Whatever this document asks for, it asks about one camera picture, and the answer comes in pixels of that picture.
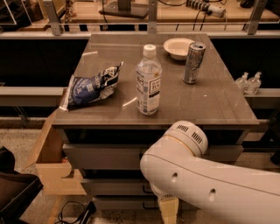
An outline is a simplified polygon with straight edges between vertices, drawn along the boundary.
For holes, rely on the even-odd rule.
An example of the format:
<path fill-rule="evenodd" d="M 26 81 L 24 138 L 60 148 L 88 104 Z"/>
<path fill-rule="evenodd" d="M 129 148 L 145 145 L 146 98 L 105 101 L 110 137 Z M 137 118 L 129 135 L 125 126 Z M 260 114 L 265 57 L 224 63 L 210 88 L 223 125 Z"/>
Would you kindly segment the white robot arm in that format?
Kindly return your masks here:
<path fill-rule="evenodd" d="M 280 174 L 203 158 L 207 137 L 175 122 L 142 156 L 159 200 L 177 198 L 233 224 L 280 224 Z"/>

